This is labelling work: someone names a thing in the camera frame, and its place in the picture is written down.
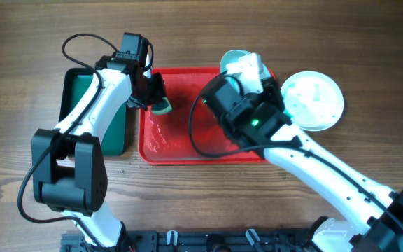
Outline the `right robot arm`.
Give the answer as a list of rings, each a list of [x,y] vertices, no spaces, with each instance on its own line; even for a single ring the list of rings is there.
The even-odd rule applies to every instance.
[[[275,78],[227,73],[199,93],[239,152],[253,151],[307,184],[342,216],[322,220],[308,243],[318,251],[403,251],[403,191],[395,192],[325,150],[289,116]]]

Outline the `white plate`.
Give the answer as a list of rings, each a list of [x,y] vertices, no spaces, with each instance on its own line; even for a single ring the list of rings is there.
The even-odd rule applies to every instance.
[[[220,61],[220,73],[225,72],[227,70],[227,65],[232,62],[238,62],[239,58],[244,55],[249,55],[250,52],[247,50],[230,50],[226,52]],[[262,73],[261,76],[268,77],[271,75],[270,70],[268,70],[265,64],[262,64]]]
[[[345,110],[339,86],[317,71],[301,71],[289,77],[281,87],[284,113],[301,129],[319,132],[334,127]]]

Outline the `green sponge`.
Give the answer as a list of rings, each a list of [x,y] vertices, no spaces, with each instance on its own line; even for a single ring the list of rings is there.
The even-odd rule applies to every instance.
[[[173,109],[169,100],[166,97],[163,97],[160,102],[152,105],[151,112],[154,115],[162,116],[164,114],[171,112],[172,110]]]

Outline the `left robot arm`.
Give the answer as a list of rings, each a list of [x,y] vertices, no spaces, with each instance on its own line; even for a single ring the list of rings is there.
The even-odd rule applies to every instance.
[[[163,115],[172,110],[164,81],[152,73],[153,45],[140,34],[124,33],[120,48],[86,69],[92,82],[73,110],[53,129],[38,129],[31,141],[32,166],[17,197],[26,220],[44,224],[23,208],[28,181],[34,198],[52,211],[56,221],[73,221],[88,251],[133,251],[125,224],[105,202],[108,177],[101,142],[118,109],[128,106]]]

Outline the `white plate top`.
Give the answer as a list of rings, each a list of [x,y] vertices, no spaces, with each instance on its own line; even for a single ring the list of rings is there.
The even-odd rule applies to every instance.
[[[249,55],[250,52],[247,50],[230,50],[226,52],[220,61],[220,73],[225,72],[227,70],[227,65],[232,62],[238,62],[239,58],[244,55]],[[262,64],[262,73],[261,76],[268,77],[271,75],[270,70],[268,70],[265,64]]]

